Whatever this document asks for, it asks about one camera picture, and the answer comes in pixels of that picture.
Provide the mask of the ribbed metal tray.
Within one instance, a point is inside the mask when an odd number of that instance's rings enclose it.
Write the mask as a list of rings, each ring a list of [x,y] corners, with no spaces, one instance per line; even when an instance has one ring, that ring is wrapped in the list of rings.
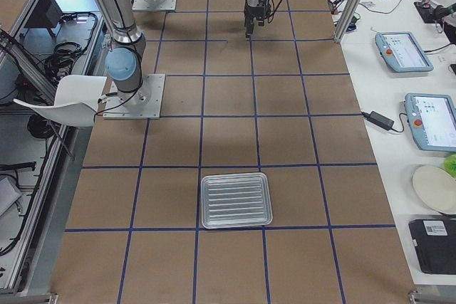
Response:
[[[273,221],[269,183],[262,172],[203,177],[201,205],[206,229],[264,226]]]

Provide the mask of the upper teach pendant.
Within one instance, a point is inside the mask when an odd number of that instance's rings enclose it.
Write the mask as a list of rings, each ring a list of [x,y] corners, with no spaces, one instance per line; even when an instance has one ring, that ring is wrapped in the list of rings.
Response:
[[[396,73],[428,72],[434,68],[411,32],[377,33],[375,44],[387,66]]]

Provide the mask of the teach pendant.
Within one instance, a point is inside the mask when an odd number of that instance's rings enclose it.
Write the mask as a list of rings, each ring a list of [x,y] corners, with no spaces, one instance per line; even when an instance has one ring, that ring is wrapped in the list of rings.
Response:
[[[420,150],[455,152],[455,106],[449,95],[408,93],[404,106]]]
[[[377,33],[375,44],[387,66],[396,73],[428,72],[434,68],[411,32]]]

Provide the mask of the black power adapter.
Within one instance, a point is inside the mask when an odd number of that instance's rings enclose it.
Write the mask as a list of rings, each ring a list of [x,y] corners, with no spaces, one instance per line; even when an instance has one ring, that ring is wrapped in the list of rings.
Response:
[[[386,131],[393,129],[394,121],[376,111],[362,112],[362,115],[368,122],[371,122]]]

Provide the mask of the white chair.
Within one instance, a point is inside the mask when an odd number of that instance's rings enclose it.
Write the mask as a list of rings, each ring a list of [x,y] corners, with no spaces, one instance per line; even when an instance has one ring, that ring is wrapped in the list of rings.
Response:
[[[53,105],[33,105],[19,99],[14,102],[63,125],[92,127],[106,80],[105,76],[67,75],[58,84]]]

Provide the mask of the lower teach pendant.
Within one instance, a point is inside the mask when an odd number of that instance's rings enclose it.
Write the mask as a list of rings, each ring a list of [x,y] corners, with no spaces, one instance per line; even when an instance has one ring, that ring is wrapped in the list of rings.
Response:
[[[420,150],[455,152],[455,106],[449,95],[408,93],[404,106]]]

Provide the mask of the green object beside plate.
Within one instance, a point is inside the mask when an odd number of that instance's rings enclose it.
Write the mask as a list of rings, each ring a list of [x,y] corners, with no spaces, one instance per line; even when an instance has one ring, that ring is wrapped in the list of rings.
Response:
[[[456,154],[451,154],[445,158],[443,168],[451,177],[456,177]]]

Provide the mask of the white plate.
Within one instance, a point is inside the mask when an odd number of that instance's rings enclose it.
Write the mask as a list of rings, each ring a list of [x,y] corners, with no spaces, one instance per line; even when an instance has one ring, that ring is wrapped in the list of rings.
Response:
[[[445,215],[455,215],[455,179],[445,170],[424,165],[413,174],[413,188],[420,200]]]

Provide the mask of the black laptop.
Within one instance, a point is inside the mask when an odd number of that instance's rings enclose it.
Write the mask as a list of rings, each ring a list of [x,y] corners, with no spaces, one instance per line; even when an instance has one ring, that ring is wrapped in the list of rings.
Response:
[[[455,275],[455,220],[416,219],[409,229],[421,271]]]

